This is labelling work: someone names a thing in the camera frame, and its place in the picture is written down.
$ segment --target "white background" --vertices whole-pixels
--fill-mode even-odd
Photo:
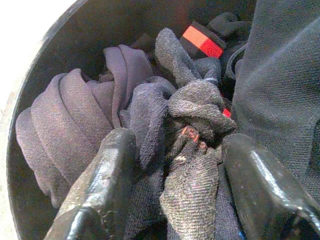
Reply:
[[[0,3],[0,118],[14,86],[37,54],[42,37],[75,0],[3,0]]]

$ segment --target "black container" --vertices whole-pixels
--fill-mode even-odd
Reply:
[[[105,47],[131,44],[143,33],[155,37],[164,27],[171,28],[179,36],[192,20],[206,24],[223,12],[232,12],[242,20],[252,20],[255,3],[255,0],[75,2],[44,36],[41,49],[26,77],[21,80],[19,89],[10,96],[2,118],[2,237],[43,239],[57,214],[57,209],[52,207],[50,198],[41,192],[32,170],[24,160],[15,130],[18,115],[31,106],[56,74],[81,68],[94,78],[103,68]]]

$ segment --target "pile of clothes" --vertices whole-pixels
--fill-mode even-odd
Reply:
[[[250,28],[226,12],[207,26],[193,22],[180,39],[165,28],[106,48],[97,80],[80,69],[55,76],[16,121],[52,205],[123,127],[135,134],[139,172],[124,239],[243,239],[220,145],[237,130],[230,107]],[[207,38],[194,43],[190,31]]]

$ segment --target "red and black tag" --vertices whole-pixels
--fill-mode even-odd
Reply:
[[[226,43],[221,38],[196,21],[184,32],[180,43],[192,59],[220,58],[226,48]]]

